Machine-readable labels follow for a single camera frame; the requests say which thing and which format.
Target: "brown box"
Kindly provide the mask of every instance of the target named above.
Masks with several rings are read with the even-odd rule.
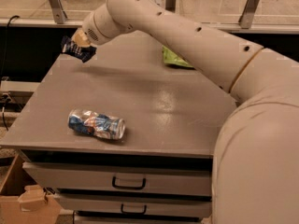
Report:
[[[22,169],[17,155],[0,187],[0,207],[5,224],[55,224],[61,206]]]

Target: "drawer handle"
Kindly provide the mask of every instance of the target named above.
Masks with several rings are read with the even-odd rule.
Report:
[[[127,211],[124,211],[123,209],[124,209],[124,204],[122,204],[121,205],[121,212],[123,213],[123,214],[134,214],[134,215],[144,215],[144,214],[146,214],[146,212],[147,212],[147,206],[146,205],[144,205],[144,207],[143,207],[143,211],[142,212],[127,212]]]
[[[113,176],[112,179],[112,187],[115,189],[128,189],[128,190],[142,190],[144,187],[146,187],[147,179],[142,179],[142,184],[139,187],[129,187],[129,186],[120,186],[116,184],[116,176]]]

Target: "can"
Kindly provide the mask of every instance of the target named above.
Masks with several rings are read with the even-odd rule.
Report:
[[[79,133],[114,140],[121,139],[125,131],[123,119],[85,109],[73,109],[69,113],[68,127]]]

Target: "desk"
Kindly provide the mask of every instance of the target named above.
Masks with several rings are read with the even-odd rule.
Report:
[[[73,108],[125,119],[124,137],[75,133]],[[211,213],[211,158],[234,109],[199,72],[164,65],[162,45],[135,32],[85,64],[61,55],[0,145],[18,149],[65,209],[200,219]]]

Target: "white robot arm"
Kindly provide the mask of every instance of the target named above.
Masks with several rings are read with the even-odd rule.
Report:
[[[158,1],[106,0],[83,31],[96,45],[143,31],[242,104],[214,152],[214,224],[299,223],[298,63],[166,11]]]

